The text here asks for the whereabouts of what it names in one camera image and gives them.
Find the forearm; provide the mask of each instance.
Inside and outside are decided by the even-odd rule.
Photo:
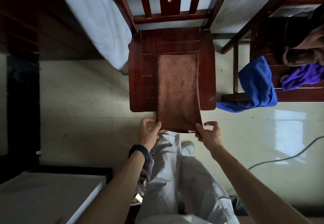
[[[219,163],[247,213],[256,223],[310,223],[291,205],[259,181],[224,147],[214,150],[212,157]]]
[[[123,169],[85,210],[77,224],[124,223],[144,161],[143,154],[135,151]]]

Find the hand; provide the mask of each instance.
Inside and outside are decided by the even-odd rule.
[[[198,141],[204,143],[204,146],[213,156],[218,149],[224,148],[222,131],[216,121],[205,122],[204,126],[213,126],[213,130],[204,129],[202,125],[197,123],[196,129],[198,133],[195,134],[195,137],[198,138]]]
[[[153,124],[153,119],[142,119],[140,124],[140,131],[138,133],[139,144],[145,146],[148,152],[151,151],[156,143],[156,140],[159,138],[157,132],[162,126],[161,122],[158,122],[157,124],[155,124],[155,126],[153,126]]]

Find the black cable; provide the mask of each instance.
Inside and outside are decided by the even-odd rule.
[[[300,156],[302,153],[304,153],[308,148],[310,148],[317,140],[321,139],[321,138],[324,138],[324,136],[320,136],[320,137],[317,137],[316,139],[314,139],[308,146],[306,146],[304,149],[302,149],[301,152],[299,152],[298,154],[294,155],[294,156],[290,156],[290,157],[287,157],[287,158],[284,158],[284,159],[277,159],[277,160],[270,160],[270,161],[264,161],[264,162],[261,162],[261,163],[257,163],[257,164],[254,164],[253,166],[249,167],[248,170],[251,170],[253,168],[255,168],[256,166],[259,166],[261,164],[265,164],[265,163],[270,163],[270,162],[280,162],[280,161],[285,161],[285,160],[288,160],[288,159],[292,159],[292,158],[295,158],[297,156]]]

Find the person's left hand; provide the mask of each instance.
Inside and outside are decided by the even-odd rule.
[[[150,123],[152,124],[151,126],[152,128],[148,128],[147,126]],[[155,124],[154,127],[153,124],[154,124],[153,119],[149,119],[149,118],[142,119],[140,124],[140,131],[138,133],[139,144],[145,146],[148,152],[151,151],[151,149],[156,143],[156,140],[159,138],[157,132],[160,130],[162,126],[161,122]]]

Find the blue towel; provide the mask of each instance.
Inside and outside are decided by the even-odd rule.
[[[238,113],[247,109],[277,105],[271,71],[263,56],[249,62],[238,73],[238,78],[250,101],[217,102],[218,109]]]

